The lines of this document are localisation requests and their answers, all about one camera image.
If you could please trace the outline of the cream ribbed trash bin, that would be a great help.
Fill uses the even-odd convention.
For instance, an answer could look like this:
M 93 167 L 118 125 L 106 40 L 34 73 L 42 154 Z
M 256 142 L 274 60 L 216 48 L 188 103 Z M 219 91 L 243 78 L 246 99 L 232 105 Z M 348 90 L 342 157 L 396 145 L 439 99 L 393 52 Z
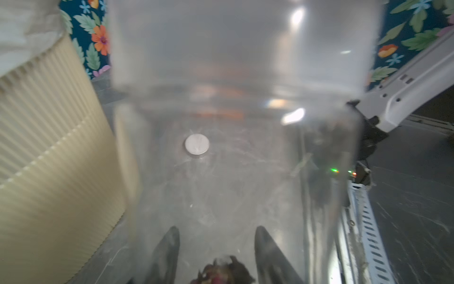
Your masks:
M 68 36 L 1 78 L 1 282 L 64 284 L 123 215 L 114 134 Z

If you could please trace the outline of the white jar lid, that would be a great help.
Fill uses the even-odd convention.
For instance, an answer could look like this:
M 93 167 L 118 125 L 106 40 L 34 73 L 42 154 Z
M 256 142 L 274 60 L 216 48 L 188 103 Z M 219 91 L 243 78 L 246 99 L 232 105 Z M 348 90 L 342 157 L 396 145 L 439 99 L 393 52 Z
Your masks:
M 203 134 L 191 134 L 184 141 L 184 148 L 188 154 L 200 156 L 205 154 L 210 147 L 209 139 Z

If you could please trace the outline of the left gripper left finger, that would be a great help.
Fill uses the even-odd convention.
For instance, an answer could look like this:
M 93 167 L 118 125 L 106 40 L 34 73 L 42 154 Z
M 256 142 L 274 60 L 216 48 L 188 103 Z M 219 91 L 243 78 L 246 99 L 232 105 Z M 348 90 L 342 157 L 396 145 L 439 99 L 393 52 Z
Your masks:
M 180 232 L 172 226 L 152 253 L 145 284 L 174 284 L 180 250 Z

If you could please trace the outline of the clear jar with tea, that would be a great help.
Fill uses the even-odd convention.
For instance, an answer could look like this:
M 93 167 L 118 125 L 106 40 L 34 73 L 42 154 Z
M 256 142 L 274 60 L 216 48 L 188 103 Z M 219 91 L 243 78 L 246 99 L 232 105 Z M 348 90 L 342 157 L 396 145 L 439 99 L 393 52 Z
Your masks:
M 118 156 L 136 284 L 176 226 L 175 284 L 258 284 L 263 226 L 327 284 L 380 1 L 111 1 Z M 203 134 L 209 150 L 188 154 Z

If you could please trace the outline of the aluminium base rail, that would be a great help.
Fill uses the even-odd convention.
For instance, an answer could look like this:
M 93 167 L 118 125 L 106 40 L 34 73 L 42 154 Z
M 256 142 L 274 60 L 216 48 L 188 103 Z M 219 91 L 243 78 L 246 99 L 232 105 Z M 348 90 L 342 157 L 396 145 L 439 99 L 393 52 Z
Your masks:
M 454 281 L 454 125 L 411 115 L 349 188 L 332 282 Z

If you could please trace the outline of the white plastic bin liner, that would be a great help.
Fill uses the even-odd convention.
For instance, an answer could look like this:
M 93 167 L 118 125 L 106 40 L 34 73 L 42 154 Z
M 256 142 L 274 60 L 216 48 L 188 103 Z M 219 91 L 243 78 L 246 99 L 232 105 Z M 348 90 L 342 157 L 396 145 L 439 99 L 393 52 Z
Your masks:
M 65 33 L 60 1 L 1 0 L 1 76 L 51 48 Z

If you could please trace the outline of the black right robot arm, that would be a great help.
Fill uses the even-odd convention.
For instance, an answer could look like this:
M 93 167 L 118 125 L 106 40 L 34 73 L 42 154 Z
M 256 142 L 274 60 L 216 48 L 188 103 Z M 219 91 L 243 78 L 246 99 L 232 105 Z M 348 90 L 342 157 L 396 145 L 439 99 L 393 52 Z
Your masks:
M 348 102 L 361 119 L 350 180 L 371 182 L 371 168 L 366 161 L 390 146 L 390 137 L 405 119 L 453 84 L 454 32 L 449 31 L 363 98 Z

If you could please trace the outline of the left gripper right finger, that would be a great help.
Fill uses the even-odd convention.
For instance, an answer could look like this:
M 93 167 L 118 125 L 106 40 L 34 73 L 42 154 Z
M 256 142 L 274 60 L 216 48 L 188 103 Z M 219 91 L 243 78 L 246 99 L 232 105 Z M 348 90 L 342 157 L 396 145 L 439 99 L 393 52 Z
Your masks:
M 254 239 L 259 284 L 303 284 L 294 267 L 265 227 L 259 226 Z

